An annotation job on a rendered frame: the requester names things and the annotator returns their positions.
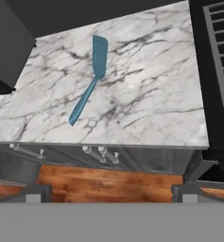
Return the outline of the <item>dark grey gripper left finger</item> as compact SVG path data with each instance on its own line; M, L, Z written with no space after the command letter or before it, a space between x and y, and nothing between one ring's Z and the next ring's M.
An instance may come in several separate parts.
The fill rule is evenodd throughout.
M46 203L51 201L52 186L30 184L16 195L0 199L0 202Z

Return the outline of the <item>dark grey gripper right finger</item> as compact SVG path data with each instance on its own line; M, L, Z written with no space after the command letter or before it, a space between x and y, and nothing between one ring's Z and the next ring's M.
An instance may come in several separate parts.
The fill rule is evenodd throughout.
M206 194L194 184L176 184L171 187L172 201L177 203L215 203L223 198Z

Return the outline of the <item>blue spatula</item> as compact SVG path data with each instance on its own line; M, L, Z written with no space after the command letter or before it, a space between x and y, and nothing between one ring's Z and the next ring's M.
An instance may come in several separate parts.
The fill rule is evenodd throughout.
M107 56L108 56L108 40L104 37L94 35L93 36L93 70L94 78L91 81L90 85L83 93L76 107L70 114L69 123L74 126L78 121L79 116L81 115L91 93L93 92L96 84L105 77L106 74L106 65L107 65Z

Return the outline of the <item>black oven front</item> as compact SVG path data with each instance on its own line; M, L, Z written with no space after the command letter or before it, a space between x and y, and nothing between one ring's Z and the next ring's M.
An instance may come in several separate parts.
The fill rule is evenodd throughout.
M224 189L224 151L194 151L182 178L184 184Z

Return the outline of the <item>dark grey cupboard door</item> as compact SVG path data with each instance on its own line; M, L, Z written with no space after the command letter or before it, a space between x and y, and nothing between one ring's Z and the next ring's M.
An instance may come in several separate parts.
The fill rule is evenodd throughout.
M0 143L0 162L2 163L2 177L5 180L22 183L35 183L42 164L49 163L45 158L38 159L34 156L15 151L9 147L11 143ZM32 150L40 149L38 145L19 144Z
M43 155L49 163L89 168L99 167L99 161L85 154L81 147L45 144L39 145L39 148L43 149Z
M119 153L119 164L106 158L106 164L113 169L149 173L182 175L188 165L193 150L148 147L106 147Z

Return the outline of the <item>black hob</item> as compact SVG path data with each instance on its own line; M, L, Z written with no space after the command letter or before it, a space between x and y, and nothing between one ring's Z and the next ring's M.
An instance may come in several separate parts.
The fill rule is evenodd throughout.
M210 150L224 152L224 109L203 7L222 0L189 0Z

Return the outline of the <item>grey hob grate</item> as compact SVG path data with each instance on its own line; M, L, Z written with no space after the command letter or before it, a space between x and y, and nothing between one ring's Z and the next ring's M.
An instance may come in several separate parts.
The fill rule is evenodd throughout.
M224 108L224 1L203 8Z

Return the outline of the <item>dark grey tall cabinet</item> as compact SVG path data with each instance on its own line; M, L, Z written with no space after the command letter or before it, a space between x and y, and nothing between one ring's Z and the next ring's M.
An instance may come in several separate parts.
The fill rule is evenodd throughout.
M4 0L0 0L0 95L15 91L36 40Z

